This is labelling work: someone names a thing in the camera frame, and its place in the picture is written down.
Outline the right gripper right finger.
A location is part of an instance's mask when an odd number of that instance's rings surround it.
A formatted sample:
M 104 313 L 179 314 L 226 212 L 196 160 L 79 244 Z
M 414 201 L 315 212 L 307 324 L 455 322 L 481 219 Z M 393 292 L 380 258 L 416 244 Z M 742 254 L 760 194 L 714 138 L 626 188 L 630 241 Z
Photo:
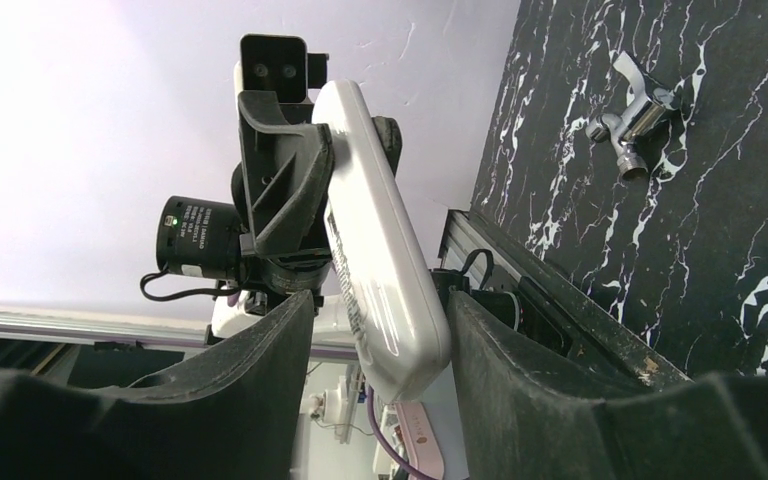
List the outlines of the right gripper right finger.
M 661 391 L 589 371 L 450 296 L 474 479 L 768 479 L 768 377 L 713 374 Z

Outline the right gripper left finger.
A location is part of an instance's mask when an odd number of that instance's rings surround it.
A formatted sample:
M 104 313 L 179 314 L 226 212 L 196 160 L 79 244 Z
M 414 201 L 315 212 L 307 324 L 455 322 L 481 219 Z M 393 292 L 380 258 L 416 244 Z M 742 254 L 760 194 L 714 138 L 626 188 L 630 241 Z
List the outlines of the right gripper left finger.
M 0 479 L 287 479 L 314 301 L 128 387 L 0 370 Z

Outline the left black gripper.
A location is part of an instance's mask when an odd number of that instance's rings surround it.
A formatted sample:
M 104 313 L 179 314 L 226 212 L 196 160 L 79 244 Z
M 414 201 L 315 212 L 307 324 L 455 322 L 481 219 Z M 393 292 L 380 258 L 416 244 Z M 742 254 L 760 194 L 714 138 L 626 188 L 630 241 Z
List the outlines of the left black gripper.
M 290 123 L 273 91 L 245 90 L 237 102 L 242 161 L 231 193 L 241 221 L 238 299 L 245 312 L 269 312 L 310 290 L 320 307 L 332 260 L 323 219 L 335 165 L 330 128 Z M 399 124 L 385 116 L 371 120 L 374 168 L 386 165 L 395 177 L 403 150 Z

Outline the white remote control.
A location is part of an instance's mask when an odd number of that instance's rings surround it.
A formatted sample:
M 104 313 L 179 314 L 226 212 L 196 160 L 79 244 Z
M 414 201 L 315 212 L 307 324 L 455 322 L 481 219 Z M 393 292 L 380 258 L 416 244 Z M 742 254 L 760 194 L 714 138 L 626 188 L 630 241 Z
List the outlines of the white remote control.
M 415 401 L 447 367 L 451 334 L 360 86 L 328 82 L 312 121 L 332 138 L 324 225 L 366 383 Z

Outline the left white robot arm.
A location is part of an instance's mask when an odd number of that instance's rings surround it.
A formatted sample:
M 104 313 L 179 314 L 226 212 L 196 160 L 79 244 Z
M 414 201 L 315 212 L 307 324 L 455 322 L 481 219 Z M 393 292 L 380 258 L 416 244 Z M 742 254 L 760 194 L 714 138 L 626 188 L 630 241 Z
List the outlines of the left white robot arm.
M 324 181 L 333 148 L 309 122 L 309 100 L 284 103 L 267 90 L 236 93 L 242 160 L 231 179 L 230 204 L 168 199 L 156 242 L 157 276 L 216 281 L 167 300 L 201 295 L 228 299 L 211 321 L 211 339 L 253 325 L 301 290 L 314 294 L 317 342 L 349 344 L 354 320 L 321 286 L 333 263 L 323 215 Z

